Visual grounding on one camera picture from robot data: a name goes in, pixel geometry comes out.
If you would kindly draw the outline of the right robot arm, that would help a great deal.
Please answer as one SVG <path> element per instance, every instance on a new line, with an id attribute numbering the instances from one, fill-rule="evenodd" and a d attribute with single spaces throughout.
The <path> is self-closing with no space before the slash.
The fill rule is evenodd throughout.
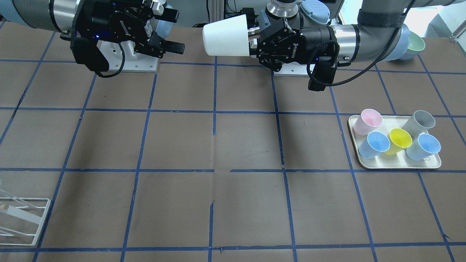
<path id="1" fill-rule="evenodd" d="M 185 45 L 166 40 L 151 20 L 176 23 L 179 11 L 165 0 L 2 0 L 1 15 L 30 28 L 60 32 L 78 63 L 103 57 L 98 41 L 135 43 L 135 51 L 162 58 L 183 54 Z"/>

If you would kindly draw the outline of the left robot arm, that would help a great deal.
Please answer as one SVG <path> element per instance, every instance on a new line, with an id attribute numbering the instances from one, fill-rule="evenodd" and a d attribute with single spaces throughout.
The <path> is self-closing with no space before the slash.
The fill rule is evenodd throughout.
<path id="1" fill-rule="evenodd" d="M 250 47 L 263 66 L 279 71 L 285 63 L 314 65 L 312 76 L 327 81 L 338 67 L 386 58 L 401 40 L 401 28 L 412 7 L 453 5 L 457 0 L 364 0 L 357 23 L 319 25 L 304 20 L 299 0 L 270 0 Z"/>

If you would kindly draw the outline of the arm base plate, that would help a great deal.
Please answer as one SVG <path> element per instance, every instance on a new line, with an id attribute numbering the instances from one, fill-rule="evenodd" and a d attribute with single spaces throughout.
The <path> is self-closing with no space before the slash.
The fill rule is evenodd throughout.
<path id="1" fill-rule="evenodd" d="M 281 69 L 273 74 L 280 77 L 308 77 L 307 65 L 301 65 L 297 62 L 284 63 Z"/>
<path id="2" fill-rule="evenodd" d="M 160 58 L 135 52 L 135 43 L 132 41 L 124 41 L 121 44 L 123 51 L 125 52 L 125 64 L 123 66 L 123 72 L 157 72 Z M 121 66 L 121 62 L 123 61 L 121 48 L 118 46 L 118 44 L 108 41 L 101 41 L 99 49 L 109 63 L 108 71 L 118 71 Z"/>

